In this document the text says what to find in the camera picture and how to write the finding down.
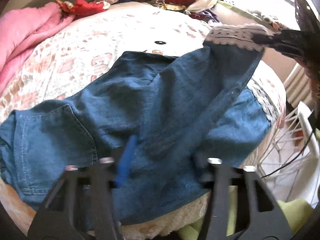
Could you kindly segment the blue denim lace-trimmed pants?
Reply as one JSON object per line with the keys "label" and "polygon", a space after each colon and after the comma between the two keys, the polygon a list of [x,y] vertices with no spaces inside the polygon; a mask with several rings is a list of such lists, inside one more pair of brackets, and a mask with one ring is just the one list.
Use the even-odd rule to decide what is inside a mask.
{"label": "blue denim lace-trimmed pants", "polygon": [[12,111],[1,124],[1,178],[37,209],[67,165],[85,167],[136,135],[126,180],[113,194],[121,224],[144,223],[206,193],[206,160],[237,167],[266,137],[249,81],[265,27],[219,25],[180,57],[126,51],[75,95]]}

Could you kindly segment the purple clothes pile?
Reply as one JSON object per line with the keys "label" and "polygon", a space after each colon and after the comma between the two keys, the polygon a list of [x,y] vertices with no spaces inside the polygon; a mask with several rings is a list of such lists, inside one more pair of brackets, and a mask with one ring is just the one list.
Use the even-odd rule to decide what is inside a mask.
{"label": "purple clothes pile", "polygon": [[201,11],[201,12],[195,12],[191,13],[189,15],[191,18],[196,19],[196,20],[202,20],[204,22],[214,22],[214,23],[219,23],[220,21],[217,18],[217,15],[212,12],[210,9]]}

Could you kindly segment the peach white patterned bedspread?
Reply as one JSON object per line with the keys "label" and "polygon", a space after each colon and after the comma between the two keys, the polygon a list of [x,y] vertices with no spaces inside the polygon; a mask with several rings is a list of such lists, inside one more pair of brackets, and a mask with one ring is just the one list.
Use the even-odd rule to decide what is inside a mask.
{"label": "peach white patterned bedspread", "polygon": [[[142,27],[142,40],[134,37],[134,27]],[[9,82],[1,96],[1,123],[14,109],[25,110],[44,100],[62,100],[83,89],[108,72],[127,50],[181,56],[202,47],[211,29],[206,23],[182,13],[130,2],[76,20],[56,35],[36,46],[31,56]],[[271,110],[271,130],[246,159],[262,155],[270,145],[285,115],[285,89],[277,74],[261,61],[249,88],[259,106]],[[197,221],[204,215],[207,195],[178,211],[133,226],[124,226],[125,236],[165,236]],[[27,235],[35,210],[20,200],[15,190],[1,179],[1,202],[17,227]]]}

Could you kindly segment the pink folded blanket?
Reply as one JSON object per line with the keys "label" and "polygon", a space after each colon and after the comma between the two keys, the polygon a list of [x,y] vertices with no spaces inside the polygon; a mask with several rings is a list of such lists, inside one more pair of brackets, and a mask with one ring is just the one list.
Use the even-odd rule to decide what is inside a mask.
{"label": "pink folded blanket", "polygon": [[40,8],[11,10],[1,17],[1,92],[34,48],[74,20],[50,2]]}

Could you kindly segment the red patterned cloth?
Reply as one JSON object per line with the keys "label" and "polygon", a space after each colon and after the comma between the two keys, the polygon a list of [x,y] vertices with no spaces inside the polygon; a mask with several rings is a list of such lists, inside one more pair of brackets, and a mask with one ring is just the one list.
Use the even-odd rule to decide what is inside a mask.
{"label": "red patterned cloth", "polygon": [[87,2],[85,0],[76,0],[74,3],[71,3],[69,1],[63,2],[61,0],[55,0],[55,2],[64,12],[79,17],[86,17],[105,12],[111,6],[110,3],[106,1]]}

